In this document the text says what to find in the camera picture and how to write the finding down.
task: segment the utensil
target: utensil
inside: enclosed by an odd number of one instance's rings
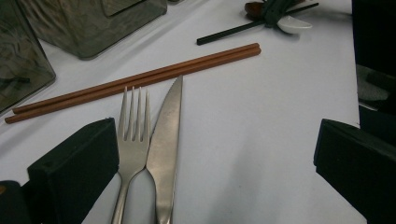
[[[167,93],[149,147],[147,169],[155,182],[158,224],[170,224],[174,204],[183,77]]]
[[[303,11],[306,9],[309,9],[311,7],[316,7],[318,6],[318,3],[309,5],[309,6],[305,6],[305,7],[300,7],[300,8],[296,8],[290,11],[285,11],[285,7],[288,5],[288,0],[282,0],[279,2],[276,2],[276,0],[270,0],[269,2],[269,6],[265,7],[265,8],[259,8],[259,6],[262,6],[263,4],[259,3],[247,3],[245,5],[245,10],[247,11],[247,15],[255,20],[253,22],[250,22],[248,24],[245,25],[241,25],[241,26],[237,26],[234,27],[232,29],[228,29],[222,32],[218,32],[216,34],[213,35],[207,35],[201,38],[197,39],[197,45],[203,45],[203,44],[207,44],[213,41],[216,41],[218,39],[221,39],[225,36],[228,35],[233,35],[242,31],[245,31],[247,29],[250,29],[252,27],[256,27],[259,25],[265,25],[266,27],[273,27],[275,25],[278,25],[278,21],[286,15],[292,14],[292,13],[296,13],[299,11]]]
[[[291,16],[282,17],[278,22],[277,26],[284,32],[296,35],[305,30],[311,29],[312,25],[305,21],[297,20]]]
[[[149,115],[149,93],[146,92],[146,108],[144,130],[141,130],[141,89],[137,102],[136,127],[134,129],[134,89],[131,93],[131,108],[129,112],[128,126],[125,126],[127,113],[127,88],[124,89],[122,107],[120,113],[119,130],[117,132],[117,142],[119,145],[121,179],[119,196],[114,210],[112,224],[121,224],[127,199],[129,184],[134,176],[145,168],[149,151],[150,115]]]
[[[183,63],[165,66],[163,68],[151,70],[132,77],[107,82],[82,91],[70,92],[45,101],[14,108],[13,112],[15,115],[5,118],[5,122],[8,124],[15,123],[21,120],[31,119],[54,111],[66,109],[71,106],[82,105],[87,102],[121,93],[125,86],[127,86],[128,89],[131,89],[132,86],[147,86],[167,79],[256,56],[259,55],[261,51],[259,44],[249,44],[243,47],[228,49],[222,52],[206,55],[204,57],[188,60]]]

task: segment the cutlery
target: cutlery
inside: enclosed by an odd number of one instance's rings
[[[134,130],[134,89],[131,93],[131,106],[129,112],[128,126],[125,126],[127,120],[127,88],[124,89],[122,98],[122,107],[120,113],[119,130],[117,132],[117,142],[120,154],[119,175],[121,179],[119,196],[114,209],[112,224],[121,224],[127,199],[129,184],[134,176],[145,168],[149,151],[149,93],[146,92],[146,108],[144,130],[141,130],[141,89],[139,90],[137,102],[137,118]]]
[[[158,224],[170,224],[174,204],[183,77],[167,93],[151,138],[146,167],[155,182]]]

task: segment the knife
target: knife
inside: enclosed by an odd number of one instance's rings
[[[174,204],[183,77],[178,77],[163,100],[151,138],[146,167],[155,183],[158,224],[170,224]]]

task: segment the chopstick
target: chopstick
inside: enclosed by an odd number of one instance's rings
[[[160,73],[176,70],[176,69],[179,69],[179,68],[184,67],[184,66],[191,66],[191,65],[196,64],[196,63],[210,61],[210,60],[216,59],[218,57],[224,57],[226,55],[233,54],[233,53],[236,53],[236,52],[240,52],[240,51],[243,51],[243,50],[246,50],[246,49],[254,49],[254,48],[259,48],[259,47],[260,47],[259,44],[255,43],[255,44],[246,45],[246,46],[243,46],[243,47],[240,47],[240,48],[236,48],[236,49],[225,50],[225,51],[222,51],[222,52],[219,52],[219,53],[207,55],[207,56],[204,56],[204,57],[201,57],[201,58],[197,58],[197,59],[193,59],[193,60],[189,60],[189,61],[186,61],[186,62],[183,62],[183,63],[176,63],[176,64],[165,66],[165,67],[162,67],[162,68],[159,68],[159,69],[151,70],[151,71],[148,71],[148,72],[145,72],[145,73],[141,73],[141,74],[138,74],[138,75],[135,75],[135,76],[132,76],[132,77],[126,77],[126,78],[122,78],[122,79],[119,79],[119,80],[116,80],[116,81],[108,82],[108,83],[105,83],[105,84],[102,84],[102,85],[99,85],[99,86],[95,86],[95,87],[91,87],[91,88],[88,88],[88,89],[85,89],[85,90],[82,90],[82,91],[74,91],[74,92],[71,92],[71,93],[68,93],[68,94],[65,94],[65,95],[54,97],[54,98],[51,98],[51,99],[48,99],[48,100],[44,100],[44,101],[41,101],[41,102],[37,102],[37,103],[34,103],[34,104],[16,107],[16,108],[13,108],[12,111],[14,112],[14,114],[20,114],[20,113],[23,113],[23,112],[30,111],[32,109],[37,109],[37,108],[42,107],[42,106],[52,105],[52,104],[56,104],[56,103],[59,103],[59,102],[65,101],[65,100],[76,98],[76,97],[79,97],[81,95],[90,94],[90,93],[93,93],[93,92],[96,92],[96,91],[101,91],[101,90],[104,90],[104,89],[107,89],[107,88],[110,88],[110,87],[114,87],[114,86],[118,86],[118,85],[123,85],[123,84],[128,83],[128,82],[136,81],[136,80],[138,80],[140,78],[156,76],[156,75],[158,75]]]
[[[94,100],[105,98],[110,95],[123,92],[134,87],[143,87],[170,78],[187,75],[190,73],[205,70],[207,68],[219,66],[252,57],[261,53],[259,44],[246,45],[236,49],[229,49],[219,53],[207,55],[205,57],[189,60],[183,63],[166,66],[146,73],[119,79],[113,82],[91,87],[82,91],[75,91],[66,95],[48,99],[31,105],[21,106],[14,109],[16,115],[5,118],[6,123],[14,123],[25,119],[30,119],[45,115],[54,111],[65,109],[74,105],[81,105]]]

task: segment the fork tines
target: fork tines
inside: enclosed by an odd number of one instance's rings
[[[131,90],[131,103],[129,109],[129,118],[126,118],[127,114],[127,87],[124,89],[124,94],[122,98],[122,107],[121,107],[121,114],[120,114],[120,124],[119,124],[119,137],[123,134],[124,140],[134,141],[135,139],[140,139],[143,141],[142,137],[149,136],[149,92],[146,91],[146,105],[145,105],[145,121],[144,127],[142,131],[142,112],[141,112],[141,92],[142,88],[139,88],[139,94],[137,98],[137,111],[136,111],[136,125],[134,126],[134,87]]]

